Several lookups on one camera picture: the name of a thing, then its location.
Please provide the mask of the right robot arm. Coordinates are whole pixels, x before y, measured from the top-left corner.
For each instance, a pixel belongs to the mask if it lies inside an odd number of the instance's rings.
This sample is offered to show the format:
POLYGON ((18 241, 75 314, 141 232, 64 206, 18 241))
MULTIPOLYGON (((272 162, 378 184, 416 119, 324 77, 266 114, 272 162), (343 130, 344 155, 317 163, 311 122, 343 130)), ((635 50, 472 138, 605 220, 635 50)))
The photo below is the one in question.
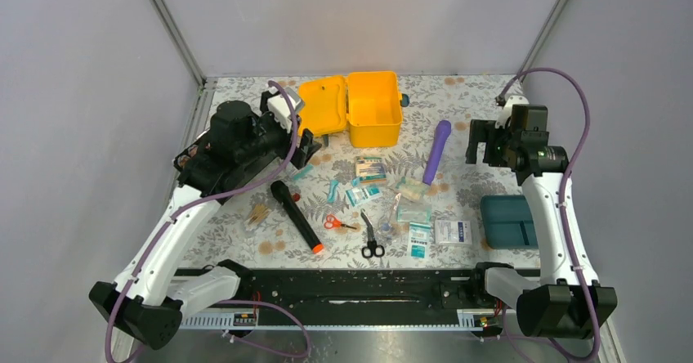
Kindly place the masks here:
POLYGON ((520 275, 508 264, 480 262, 472 271, 466 295, 479 307, 501 302, 515 310, 525 336, 595 338, 616 309, 615 289, 601 285, 582 245, 571 198, 569 157, 548 143, 548 110, 542 105, 513 105, 509 116, 473 119, 466 151, 483 161, 510 168, 530 208, 538 241, 539 281, 520 275))

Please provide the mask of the wooden sticks bundle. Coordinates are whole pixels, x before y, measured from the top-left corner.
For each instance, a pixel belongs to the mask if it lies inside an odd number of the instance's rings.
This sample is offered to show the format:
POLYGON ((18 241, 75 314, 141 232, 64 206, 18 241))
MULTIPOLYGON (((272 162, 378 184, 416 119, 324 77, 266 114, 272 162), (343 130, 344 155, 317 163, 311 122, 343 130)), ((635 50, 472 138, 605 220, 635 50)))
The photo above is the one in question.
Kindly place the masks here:
POLYGON ((257 226, 261 224, 270 214, 271 209, 264 204, 256 204, 248 217, 246 218, 245 224, 247 226, 257 226))

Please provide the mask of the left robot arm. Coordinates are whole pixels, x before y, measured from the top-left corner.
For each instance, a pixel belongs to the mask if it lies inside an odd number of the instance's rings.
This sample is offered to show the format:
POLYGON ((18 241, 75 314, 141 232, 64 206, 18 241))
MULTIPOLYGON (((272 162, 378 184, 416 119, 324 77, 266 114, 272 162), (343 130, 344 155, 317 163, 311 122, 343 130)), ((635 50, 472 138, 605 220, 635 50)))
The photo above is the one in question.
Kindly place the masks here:
POLYGON ((158 350, 203 309, 251 301, 246 270, 229 262, 177 287, 172 278, 203 226, 228 199, 265 183, 271 162, 307 165, 320 146, 300 127, 304 105, 294 90, 272 83, 259 111, 244 101, 217 107, 208 128, 173 160, 177 186, 146 242, 113 281, 96 282, 88 294, 110 329, 158 350))

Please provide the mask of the boxed bandage pack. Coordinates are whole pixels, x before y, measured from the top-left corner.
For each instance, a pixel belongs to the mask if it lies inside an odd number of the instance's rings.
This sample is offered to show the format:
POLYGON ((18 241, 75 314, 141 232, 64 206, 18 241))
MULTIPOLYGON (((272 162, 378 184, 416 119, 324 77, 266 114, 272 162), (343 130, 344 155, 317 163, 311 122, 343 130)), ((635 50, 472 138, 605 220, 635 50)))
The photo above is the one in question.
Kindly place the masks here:
POLYGON ((362 184, 375 184, 387 180, 385 159, 380 156, 363 155, 355 158, 355 177, 362 184))

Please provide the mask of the white blue medicine packet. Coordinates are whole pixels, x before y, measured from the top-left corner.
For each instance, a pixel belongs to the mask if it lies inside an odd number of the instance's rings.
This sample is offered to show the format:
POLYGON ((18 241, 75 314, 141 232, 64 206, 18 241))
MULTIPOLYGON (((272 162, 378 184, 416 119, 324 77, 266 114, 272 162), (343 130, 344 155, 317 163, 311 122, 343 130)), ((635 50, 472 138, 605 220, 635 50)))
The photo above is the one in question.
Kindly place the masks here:
POLYGON ((436 220, 434 223, 437 244, 472 244, 472 224, 469 221, 436 220))

